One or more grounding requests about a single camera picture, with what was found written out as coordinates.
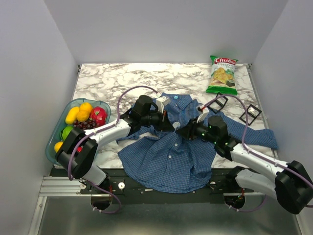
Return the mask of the blue checked shirt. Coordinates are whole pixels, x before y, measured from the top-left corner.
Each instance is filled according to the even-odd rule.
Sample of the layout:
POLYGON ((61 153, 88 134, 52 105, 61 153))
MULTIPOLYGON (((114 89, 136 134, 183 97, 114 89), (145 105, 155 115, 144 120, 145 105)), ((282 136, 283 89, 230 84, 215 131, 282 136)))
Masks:
MULTIPOLYGON (((184 127, 198 116, 201 105, 188 94, 163 93, 170 103, 165 106, 171 123, 179 122, 184 127)), ((245 126, 218 112, 227 123, 229 133, 241 140, 245 126)), ((143 186, 168 193, 187 193, 204 187, 211 178, 211 165, 216 156, 214 145, 197 138, 185 140, 176 132, 160 132, 153 126, 144 127, 128 137, 117 139, 137 140, 118 152, 127 175, 143 186), (140 135, 150 133, 153 136, 140 135)), ((278 149, 274 133, 269 129, 247 129, 245 143, 278 149)))

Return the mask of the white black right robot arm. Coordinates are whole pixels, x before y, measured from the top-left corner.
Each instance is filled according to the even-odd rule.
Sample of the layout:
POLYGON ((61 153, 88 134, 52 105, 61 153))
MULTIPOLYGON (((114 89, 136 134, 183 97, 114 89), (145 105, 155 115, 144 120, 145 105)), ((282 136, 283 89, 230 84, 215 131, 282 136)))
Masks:
POLYGON ((299 214, 310 207, 313 199, 313 182, 304 166, 298 161, 287 163, 243 145, 233 138, 220 116, 212 116, 205 126, 192 119, 177 130, 183 138, 200 138, 214 144, 218 155, 247 166, 236 167, 225 179, 225 187, 235 192, 240 188, 261 192, 277 200, 288 212, 299 214))

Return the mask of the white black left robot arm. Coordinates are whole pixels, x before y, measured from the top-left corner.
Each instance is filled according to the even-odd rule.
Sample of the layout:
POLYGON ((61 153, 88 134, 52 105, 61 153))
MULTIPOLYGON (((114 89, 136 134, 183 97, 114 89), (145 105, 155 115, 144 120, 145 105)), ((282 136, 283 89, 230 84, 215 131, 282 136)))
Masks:
POLYGON ((74 128, 57 151, 55 159, 74 179, 91 182, 97 193, 104 193, 109 186, 108 174, 94 163, 98 148, 125 138, 141 127, 154 127, 157 131, 173 132, 165 106, 170 98, 161 96, 153 101, 141 95, 134 106, 122 114, 115 122, 91 130, 74 128))

